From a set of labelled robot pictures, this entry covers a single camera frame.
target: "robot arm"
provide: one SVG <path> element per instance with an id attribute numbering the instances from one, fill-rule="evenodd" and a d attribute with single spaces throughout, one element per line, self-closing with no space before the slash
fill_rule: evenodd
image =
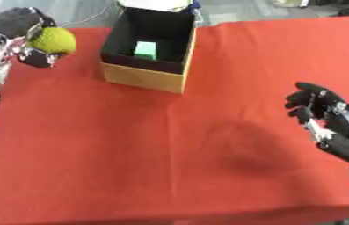
<path id="1" fill-rule="evenodd" d="M 349 104 L 334 92 L 312 83 L 297 83 L 301 91 L 287 97 L 286 108 L 309 130 L 316 146 L 349 162 Z M 317 120 L 325 122 L 324 127 Z"/>
<path id="2" fill-rule="evenodd" d="M 12 65 L 12 58 L 37 67 L 49 68 L 64 53 L 46 53 L 29 44 L 39 38 L 46 27 L 55 27 L 54 20 L 35 8 L 15 8 L 0 14 L 0 91 Z"/>

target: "green ball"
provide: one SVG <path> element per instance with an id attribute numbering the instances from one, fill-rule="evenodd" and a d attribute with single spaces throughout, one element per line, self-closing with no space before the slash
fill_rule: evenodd
<path id="1" fill-rule="evenodd" d="M 76 52 L 76 36 L 64 28 L 48 27 L 42 30 L 37 39 L 30 41 L 29 45 L 49 54 L 70 54 Z"/>

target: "green cube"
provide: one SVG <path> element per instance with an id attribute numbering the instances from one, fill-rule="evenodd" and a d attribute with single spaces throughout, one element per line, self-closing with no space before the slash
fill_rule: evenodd
<path id="1" fill-rule="evenodd" d="M 138 41 L 135 48 L 135 57 L 147 60 L 156 60 L 156 43 Z"/>

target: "open box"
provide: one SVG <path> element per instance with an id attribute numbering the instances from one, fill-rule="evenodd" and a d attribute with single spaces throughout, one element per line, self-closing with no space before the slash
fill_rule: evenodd
<path id="1" fill-rule="evenodd" d="M 195 35 L 193 14 L 126 8 L 101 49 L 105 79 L 182 93 Z M 139 41 L 156 43 L 156 60 L 134 56 Z"/>

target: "gray floor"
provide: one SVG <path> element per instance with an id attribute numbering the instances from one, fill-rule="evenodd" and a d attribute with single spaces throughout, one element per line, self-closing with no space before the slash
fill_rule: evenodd
<path id="1" fill-rule="evenodd" d="M 337 12 L 336 7 L 278 8 L 269 0 L 200 0 L 200 2 L 203 6 L 201 14 L 205 20 L 202 25 L 261 19 L 318 18 Z M 0 11 L 28 6 L 41 9 L 55 18 L 59 25 L 82 21 L 99 14 L 107 7 L 98 18 L 70 27 L 112 26 L 119 11 L 114 0 L 0 0 Z"/>

